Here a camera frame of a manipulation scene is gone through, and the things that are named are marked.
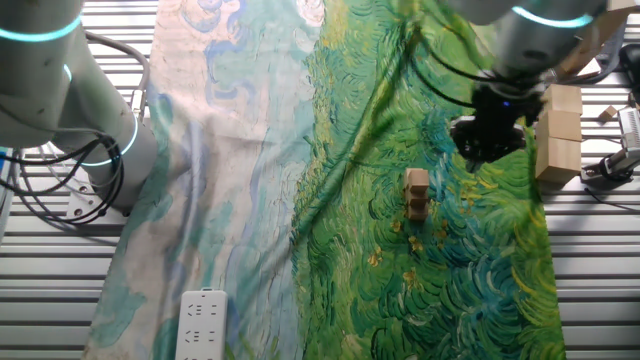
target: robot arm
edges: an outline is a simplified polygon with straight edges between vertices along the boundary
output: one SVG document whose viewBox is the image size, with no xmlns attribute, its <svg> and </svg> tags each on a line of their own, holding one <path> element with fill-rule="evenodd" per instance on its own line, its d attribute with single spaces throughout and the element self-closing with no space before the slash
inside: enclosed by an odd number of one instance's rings
<svg viewBox="0 0 640 360">
<path fill-rule="evenodd" d="M 52 141 L 68 153 L 94 140 L 95 133 L 109 135 L 121 150 L 126 174 L 113 206 L 130 209 L 151 171 L 156 142 L 89 51 L 83 3 L 0 1 L 0 146 Z M 140 93 L 134 98 L 143 101 Z M 114 178 L 111 160 L 100 147 L 82 167 L 93 183 L 103 184 Z"/>
<path fill-rule="evenodd" d="M 451 136 L 468 170 L 491 163 L 525 145 L 515 122 L 530 125 L 542 109 L 542 75 L 560 64 L 581 41 L 582 34 L 606 9 L 606 0 L 451 0 L 472 22 L 493 19 L 497 30 L 492 82 L 478 82 L 471 117 L 452 122 Z"/>
</svg>

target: white power strip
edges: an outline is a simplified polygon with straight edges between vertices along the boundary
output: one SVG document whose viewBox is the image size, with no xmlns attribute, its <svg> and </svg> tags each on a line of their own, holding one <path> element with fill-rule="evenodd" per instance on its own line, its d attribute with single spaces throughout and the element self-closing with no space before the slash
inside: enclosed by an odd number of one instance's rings
<svg viewBox="0 0 640 360">
<path fill-rule="evenodd" d="M 227 293 L 204 288 L 182 294 L 176 360 L 224 359 Z"/>
</svg>

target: painted cloth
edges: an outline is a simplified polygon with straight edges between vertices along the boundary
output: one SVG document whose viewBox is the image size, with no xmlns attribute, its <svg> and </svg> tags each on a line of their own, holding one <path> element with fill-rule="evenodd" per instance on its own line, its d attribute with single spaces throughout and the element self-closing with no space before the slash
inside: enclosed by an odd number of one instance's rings
<svg viewBox="0 0 640 360">
<path fill-rule="evenodd" d="M 564 358 L 532 136 L 465 171 L 448 128 L 468 112 L 423 80 L 472 84 L 416 34 L 467 72 L 490 59 L 439 4 L 161 1 L 159 156 L 84 357 L 173 360 L 181 294 L 211 287 L 227 359 Z M 408 167 L 430 171 L 424 223 Z"/>
</svg>

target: stacked wooden blocks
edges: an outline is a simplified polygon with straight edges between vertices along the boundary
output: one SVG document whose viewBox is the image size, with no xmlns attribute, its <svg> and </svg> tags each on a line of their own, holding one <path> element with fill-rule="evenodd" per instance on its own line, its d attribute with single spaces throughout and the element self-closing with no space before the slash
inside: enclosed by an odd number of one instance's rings
<svg viewBox="0 0 640 360">
<path fill-rule="evenodd" d="M 429 171 L 406 169 L 404 172 L 404 195 L 407 200 L 407 218 L 424 221 L 429 216 Z"/>
<path fill-rule="evenodd" d="M 551 85 L 542 97 L 538 119 L 536 179 L 566 184 L 581 170 L 582 93 L 580 88 Z"/>
</svg>

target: metal table surface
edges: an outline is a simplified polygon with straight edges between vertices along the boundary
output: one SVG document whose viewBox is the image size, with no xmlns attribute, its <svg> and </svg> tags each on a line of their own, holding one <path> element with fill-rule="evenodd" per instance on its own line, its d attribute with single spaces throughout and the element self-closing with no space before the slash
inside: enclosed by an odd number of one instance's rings
<svg viewBox="0 0 640 360">
<path fill-rule="evenodd" d="M 90 31 L 151 51 L 157 1 L 87 1 Z M 640 15 L 632 15 L 627 42 L 640 42 Z M 129 98 L 141 76 L 132 58 L 102 45 L 91 51 L 109 79 Z M 583 89 L 584 164 L 620 145 L 617 121 L 600 124 L 609 105 L 626 104 L 625 81 L 616 74 Z M 64 175 L 65 169 L 57 168 Z M 35 186 L 55 179 L 34 168 Z M 44 200 L 67 209 L 69 192 Z M 630 212 L 599 204 L 574 179 L 544 191 L 567 356 L 571 360 L 640 359 L 640 177 L 603 200 L 637 207 Z M 79 359 L 100 296 L 119 229 L 96 242 L 64 234 L 33 216 L 15 198 L 0 246 L 0 359 Z"/>
</svg>

